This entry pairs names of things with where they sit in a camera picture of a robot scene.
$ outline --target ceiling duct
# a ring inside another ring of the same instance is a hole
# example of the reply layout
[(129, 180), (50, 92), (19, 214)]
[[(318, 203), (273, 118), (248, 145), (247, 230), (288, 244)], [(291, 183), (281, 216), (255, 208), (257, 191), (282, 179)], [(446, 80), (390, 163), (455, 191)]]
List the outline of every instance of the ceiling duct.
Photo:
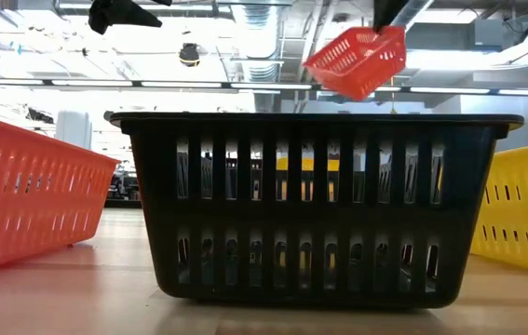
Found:
[[(277, 82), (279, 65), (273, 60), (278, 56), (278, 27), (280, 7), (264, 5), (231, 6), (237, 28), (243, 34), (240, 52), (245, 80), (249, 82)], [(274, 95), (255, 94), (257, 112), (271, 112)]]
[(413, 27), (415, 19), (433, 4), (434, 0), (409, 0), (400, 13), (392, 21), (392, 25), (406, 27), (408, 32)]

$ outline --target black object hanging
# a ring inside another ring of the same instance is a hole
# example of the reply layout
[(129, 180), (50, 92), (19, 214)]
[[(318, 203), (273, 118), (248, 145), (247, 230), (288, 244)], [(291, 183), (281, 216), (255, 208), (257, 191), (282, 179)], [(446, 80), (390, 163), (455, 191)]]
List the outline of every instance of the black object hanging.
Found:
[[(168, 0), (157, 2), (167, 6), (169, 6), (167, 3), (171, 3)], [(108, 26), (114, 24), (156, 28), (162, 26), (162, 22), (156, 16), (131, 0), (95, 0), (89, 8), (88, 24), (98, 34), (106, 33)]]
[(409, 0), (373, 0), (373, 29), (380, 32), (392, 24)]

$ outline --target basket rim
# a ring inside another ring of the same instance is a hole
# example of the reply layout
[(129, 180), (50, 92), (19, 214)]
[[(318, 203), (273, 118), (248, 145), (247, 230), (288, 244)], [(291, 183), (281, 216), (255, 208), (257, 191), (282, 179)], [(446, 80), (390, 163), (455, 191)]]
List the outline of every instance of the basket rim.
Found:
[(49, 143), (49, 145), (60, 146), (62, 149), (73, 150), (73, 151), (78, 152), (79, 154), (84, 154), (86, 156), (92, 156), (94, 158), (99, 158), (99, 159), (102, 159), (104, 161), (108, 160), (109, 163), (113, 163), (113, 164), (119, 164), (120, 163), (120, 161), (118, 161), (116, 159), (113, 159), (113, 158), (111, 158), (109, 156), (105, 156), (103, 154), (98, 154), (98, 153), (95, 153), (93, 151), (90, 151), (90, 150), (83, 149), (83, 148), (80, 148), (78, 146), (72, 145), (72, 144), (67, 143), (65, 141), (59, 141), (57, 139), (53, 139), (53, 138), (51, 138), (49, 136), (36, 134), (35, 132), (30, 131), (30, 130), (26, 130), (26, 129), (23, 129), (23, 128), (20, 128), (20, 127), (11, 126), (10, 124), (2, 122), (2, 121), (0, 121), (0, 128), (3, 129), (4, 131), (11, 131), (11, 132), (17, 133), (18, 135), (26, 136), (26, 137), (28, 137), (28, 138), (30, 138), (32, 140), (47, 141)]
[(460, 126), (509, 126), (514, 130), (524, 124), (524, 117), (516, 114), (258, 114), (258, 113), (154, 113), (118, 112), (110, 122), (121, 127), (121, 121), (149, 122), (305, 122), (305, 123), (375, 123), (375, 124), (457, 124)]

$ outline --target wall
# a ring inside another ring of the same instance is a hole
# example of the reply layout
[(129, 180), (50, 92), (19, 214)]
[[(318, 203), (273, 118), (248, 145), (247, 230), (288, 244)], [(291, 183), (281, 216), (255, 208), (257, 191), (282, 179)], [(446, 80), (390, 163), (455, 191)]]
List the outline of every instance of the wall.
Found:
[(433, 109), (435, 114), (460, 114), (462, 111), (462, 97), (455, 96), (440, 103)]
[(508, 138), (497, 143), (496, 150), (503, 151), (528, 145), (528, 98), (503, 96), (453, 97), (433, 109), (433, 113), (451, 113), (459, 108), (462, 114), (519, 114), (524, 116), (524, 126), (509, 133)]
[[(425, 108), (422, 102), (396, 102), (396, 111), (398, 113), (431, 113), (431, 110)], [(282, 113), (292, 113), (294, 102), (292, 100), (283, 100), (281, 104)], [(339, 112), (350, 112), (352, 114), (389, 114), (392, 110), (392, 103), (386, 102), (377, 105), (375, 102), (347, 102), (335, 103), (330, 101), (312, 100), (305, 106), (304, 113), (327, 113), (334, 114)]]

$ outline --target ceiling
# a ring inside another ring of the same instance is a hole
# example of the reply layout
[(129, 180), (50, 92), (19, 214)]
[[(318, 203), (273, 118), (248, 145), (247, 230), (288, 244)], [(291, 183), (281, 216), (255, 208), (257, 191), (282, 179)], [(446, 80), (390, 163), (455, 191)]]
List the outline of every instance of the ceiling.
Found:
[[(373, 16), (372, 0), (179, 0), (172, 7), (134, 1), (157, 15), (162, 27), (116, 25), (100, 35), (88, 27), (90, 0), (2, 2), (7, 6), (0, 7), (0, 78), (310, 82), (314, 79), (304, 71), (303, 61), (347, 28), (369, 26)], [(270, 3), (281, 6), (261, 7)], [(388, 85), (528, 87), (528, 62), (518, 57), (508, 61), (514, 42), (528, 28), (528, 0), (411, 0), (411, 4), (418, 8), (413, 8), (415, 15), (407, 25), (407, 68)], [(493, 40), (499, 45), (485, 47)], [(199, 45), (199, 66), (189, 68), (179, 61), (185, 43)], [(34, 128), (36, 124), (20, 117), (26, 103), (53, 114), (83, 105), (99, 116), (97, 145), (113, 142), (118, 146), (117, 135), (108, 135), (118, 132), (98, 111), (272, 111), (282, 101), (295, 99), (296, 93), (193, 94), (187, 98), (162, 91), (0, 87), (1, 108), (8, 110), (0, 115)], [(449, 97), (377, 92), (371, 101), (377, 105), (421, 103), (431, 108)], [(115, 155), (121, 153), (130, 154), (125, 150)]]

